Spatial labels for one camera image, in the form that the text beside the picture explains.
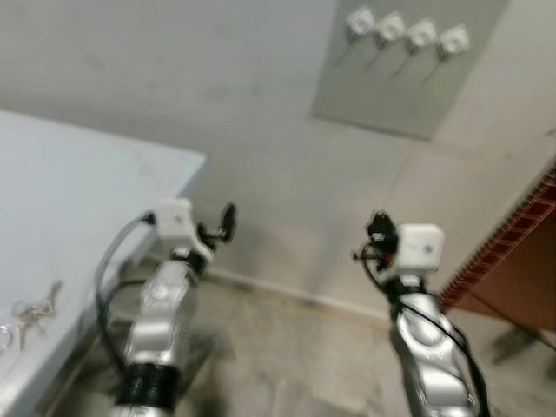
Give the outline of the white table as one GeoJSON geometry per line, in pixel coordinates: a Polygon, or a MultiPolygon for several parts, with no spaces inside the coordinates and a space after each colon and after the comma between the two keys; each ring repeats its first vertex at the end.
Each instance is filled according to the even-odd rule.
{"type": "Polygon", "coordinates": [[[56,295],[25,342],[0,334],[0,417],[30,417],[96,325],[110,243],[159,200],[189,194],[202,152],[0,110],[0,325],[56,295]]]}

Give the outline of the grey wall panel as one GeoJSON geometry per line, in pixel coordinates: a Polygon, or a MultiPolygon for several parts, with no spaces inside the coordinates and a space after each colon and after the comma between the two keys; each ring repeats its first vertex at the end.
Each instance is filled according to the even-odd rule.
{"type": "Polygon", "coordinates": [[[487,47],[511,0],[337,0],[328,52],[311,112],[330,122],[429,139],[448,115],[462,84],[487,47]],[[417,55],[406,52],[405,35],[379,50],[373,32],[346,39],[344,19],[359,5],[369,5],[374,22],[400,12],[409,25],[424,17],[434,21],[437,39],[417,55]],[[449,61],[437,57],[440,33],[464,24],[472,48],[449,61]]]}

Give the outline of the white adhesive wall hook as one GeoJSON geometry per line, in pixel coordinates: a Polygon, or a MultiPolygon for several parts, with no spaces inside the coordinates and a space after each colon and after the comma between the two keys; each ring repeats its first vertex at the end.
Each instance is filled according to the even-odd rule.
{"type": "Polygon", "coordinates": [[[406,25],[400,12],[394,11],[378,19],[373,27],[374,45],[379,50],[397,43],[404,35],[406,25]]]}
{"type": "Polygon", "coordinates": [[[472,48],[472,44],[467,28],[464,24],[458,24],[440,33],[437,57],[441,61],[449,61],[457,56],[465,55],[470,48],[472,48]]]}
{"type": "Polygon", "coordinates": [[[373,9],[369,5],[359,5],[350,11],[344,19],[346,39],[350,43],[357,43],[358,40],[366,38],[374,31],[376,19],[374,19],[373,9]]]}
{"type": "Polygon", "coordinates": [[[434,21],[429,17],[424,17],[418,23],[409,25],[405,36],[406,52],[408,55],[417,55],[428,45],[433,44],[436,39],[437,30],[434,27],[434,21]]]}

